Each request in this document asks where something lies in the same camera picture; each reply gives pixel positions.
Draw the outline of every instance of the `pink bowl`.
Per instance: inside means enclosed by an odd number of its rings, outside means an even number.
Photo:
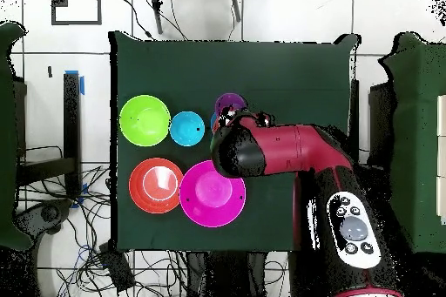
[[[232,222],[241,213],[245,200],[243,179],[223,177],[212,160],[189,169],[179,187],[179,203],[185,214],[200,226],[210,228]]]

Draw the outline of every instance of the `floor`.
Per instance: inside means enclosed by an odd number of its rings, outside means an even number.
[[[158,40],[181,40],[182,36],[164,18],[164,34],[156,31],[152,9],[145,0],[102,0],[102,25],[51,25],[51,0],[0,0],[0,21],[12,20],[24,25],[27,34],[18,41],[11,53],[11,62],[18,76],[24,77],[28,85],[26,98],[27,147],[58,145],[63,148],[62,74],[77,70],[84,76],[84,95],[81,96],[82,118],[82,167],[88,171],[98,166],[106,169],[109,164],[110,144],[110,51],[107,31],[121,30],[145,39],[145,30]],[[402,31],[415,31],[424,39],[440,42],[446,37],[431,0],[244,0],[243,25],[235,24],[231,0],[164,0],[162,13],[175,22],[172,7],[180,29],[190,40],[225,39],[231,34],[232,41],[285,41],[332,43],[344,33],[354,32],[362,36],[357,51],[356,78],[360,81],[360,151],[361,161],[367,159],[369,147],[368,89],[371,85],[387,80],[384,69],[378,64],[380,57],[388,54],[393,39]],[[96,20],[95,0],[69,0],[68,7],[57,8],[57,20]],[[27,160],[57,157],[57,149],[34,150],[27,153]],[[92,174],[86,176],[89,183]],[[108,193],[105,186],[106,174],[92,188],[94,192]],[[21,197],[20,209],[32,205],[38,199],[28,187]],[[92,202],[85,205],[91,208]],[[109,206],[102,206],[94,227],[98,243],[110,238]],[[86,232],[83,214],[72,208],[71,223],[76,228],[78,242],[83,245],[90,240]],[[60,274],[67,277],[79,263],[79,247],[74,239],[74,230],[64,223],[62,230],[45,235],[38,257],[38,278],[43,297],[56,297],[63,282]],[[159,285],[159,291],[167,295],[162,287],[172,283],[173,270],[168,268],[166,252],[128,253],[132,271],[141,284]],[[287,281],[287,254],[270,253],[266,281],[268,297],[289,297]],[[148,269],[148,264],[158,262]],[[285,277],[281,277],[282,265]],[[109,285],[109,278],[100,278]],[[99,297],[98,293],[71,292],[76,297]],[[179,296],[178,282],[170,290]],[[142,287],[129,293],[116,293],[115,289],[102,292],[103,297],[155,297]]]

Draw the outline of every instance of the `table surface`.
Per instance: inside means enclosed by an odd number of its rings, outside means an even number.
[[[195,111],[204,138],[182,147],[168,135],[153,147],[132,145],[118,131],[119,249],[289,251],[293,243],[294,174],[244,179],[247,201],[239,217],[219,228],[189,220],[181,205],[165,214],[139,209],[128,191],[142,160],[164,158],[183,173],[210,159],[210,120],[215,100],[236,92],[251,111],[275,116],[277,124],[335,125],[347,131],[349,58],[356,35],[337,44],[142,42],[114,32],[118,57],[118,111],[130,98],[160,98],[171,116]]]

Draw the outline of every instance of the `control panel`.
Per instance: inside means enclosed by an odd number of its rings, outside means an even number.
[[[369,269],[381,252],[362,202],[350,192],[337,192],[327,203],[328,220],[339,257],[346,264]]]

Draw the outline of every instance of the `green bowl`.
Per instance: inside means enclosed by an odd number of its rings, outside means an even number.
[[[169,133],[171,114],[158,98],[140,95],[128,100],[119,114],[122,134],[134,145],[157,145]]]

